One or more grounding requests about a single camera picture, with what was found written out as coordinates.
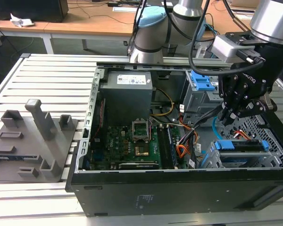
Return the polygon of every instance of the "aluminum extrusion table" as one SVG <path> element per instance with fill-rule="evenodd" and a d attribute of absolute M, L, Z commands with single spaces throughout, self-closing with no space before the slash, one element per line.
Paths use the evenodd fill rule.
<path fill-rule="evenodd" d="M 32 54 L 20 58 L 0 85 L 0 118 L 7 109 L 29 115 L 24 108 L 26 101 L 38 98 L 42 101 L 42 109 L 50 111 L 53 117 L 67 113 L 79 120 L 62 182 L 0 183 L 0 225 L 194 226 L 224 223 L 283 226 L 283 198 L 261 211 L 86 218 L 75 194 L 66 193 L 64 188 L 74 146 L 82 130 L 96 62 L 105 61 L 128 62 L 128 58 Z M 165 58 L 164 61 L 188 64 L 186 58 Z M 195 63 L 224 65 L 214 59 L 195 59 Z M 274 85 L 273 94 L 279 109 L 277 115 L 283 122 L 283 83 L 280 80 Z"/>

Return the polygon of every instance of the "power cable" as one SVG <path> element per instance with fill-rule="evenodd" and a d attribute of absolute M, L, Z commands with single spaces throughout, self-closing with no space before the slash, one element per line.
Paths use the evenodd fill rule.
<path fill-rule="evenodd" d="M 195 45 L 198 32 L 200 30 L 200 27 L 202 25 L 203 19 L 205 17 L 207 9 L 208 9 L 209 2 L 210 2 L 210 0 L 206 1 L 206 4 L 205 4 L 205 6 L 203 8 L 203 13 L 202 13 L 202 15 L 200 17 L 200 20 L 198 22 L 198 25 L 196 27 L 196 31 L 194 33 L 194 36 L 193 36 L 193 39 L 192 39 L 192 42 L 191 42 L 191 48 L 190 48 L 190 52 L 189 52 L 189 63 L 190 63 L 191 69 L 194 72 L 196 72 L 198 74 L 201 74 L 201 75 L 222 76 L 222 75 L 233 75 L 233 74 L 237 74 L 237 73 L 247 72 L 247 71 L 255 70 L 255 69 L 258 69 L 258 68 L 262 67 L 263 64 L 264 64 L 264 60 L 263 59 L 259 59 L 256 64 L 253 64 L 253 65 L 250 65 L 250 66 L 246 66 L 246 67 L 242 67 L 242 68 L 231 69 L 231 70 L 228 70 L 228 71 L 203 71 L 203 70 L 198 69 L 195 66 L 195 64 L 193 62 L 193 46 Z"/>
<path fill-rule="evenodd" d="M 16 51 L 16 53 L 20 56 L 20 54 L 18 53 L 18 50 L 16 49 L 16 47 L 10 42 L 10 40 L 7 38 L 7 36 L 5 36 L 5 34 L 3 34 L 3 32 L 0 30 L 0 33 L 2 34 L 2 36 L 4 36 L 6 38 L 6 40 L 10 43 L 10 45 L 13 47 L 13 49 Z"/>

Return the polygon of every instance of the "blue latch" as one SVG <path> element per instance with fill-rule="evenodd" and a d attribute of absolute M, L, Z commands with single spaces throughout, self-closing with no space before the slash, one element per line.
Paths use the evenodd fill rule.
<path fill-rule="evenodd" d="M 216 141 L 214 144 L 215 144 L 215 147 L 216 147 L 217 150 L 220 150 L 220 149 L 221 149 L 221 146 L 220 146 L 220 144 L 218 143 L 218 141 Z"/>
<path fill-rule="evenodd" d="M 265 151 L 268 151 L 269 149 L 269 144 L 266 140 L 262 140 L 262 146 L 264 147 Z"/>
<path fill-rule="evenodd" d="M 215 87 L 209 81 L 209 77 L 206 75 L 197 74 L 194 71 L 191 72 L 191 79 L 196 85 L 198 91 L 214 91 Z"/>
<path fill-rule="evenodd" d="M 234 150 L 235 149 L 235 146 L 233 145 L 233 142 L 231 140 L 218 140 L 215 143 L 218 143 L 220 149 L 222 150 Z"/>

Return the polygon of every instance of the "power supply label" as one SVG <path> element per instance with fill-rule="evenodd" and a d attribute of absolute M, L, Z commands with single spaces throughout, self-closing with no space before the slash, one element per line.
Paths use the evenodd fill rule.
<path fill-rule="evenodd" d="M 121 85 L 146 85 L 145 75 L 120 74 L 117 76 L 117 84 Z"/>

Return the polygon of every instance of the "white paper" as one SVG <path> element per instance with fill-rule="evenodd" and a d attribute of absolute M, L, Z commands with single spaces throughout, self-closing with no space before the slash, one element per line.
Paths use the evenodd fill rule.
<path fill-rule="evenodd" d="M 146 76 L 136 74 L 120 74 L 117 76 L 117 84 L 146 85 Z"/>
<path fill-rule="evenodd" d="M 236 17 L 238 17 L 240 20 L 251 20 L 253 18 L 253 16 L 248 16 L 248 15 L 244 15 L 244 14 L 237 14 L 237 13 L 236 13 Z"/>
<path fill-rule="evenodd" d="M 135 13 L 137 8 L 132 7 L 113 7 L 114 12 L 127 12 L 127 13 Z"/>
<path fill-rule="evenodd" d="M 13 25 L 17 27 L 34 25 L 31 19 L 20 19 L 18 17 L 13 16 L 12 14 L 10 14 L 10 17 L 11 17 L 10 21 L 13 23 Z"/>
<path fill-rule="evenodd" d="M 173 4 L 171 2 L 169 2 L 169 1 L 167 1 L 166 2 L 166 6 L 173 6 Z"/>

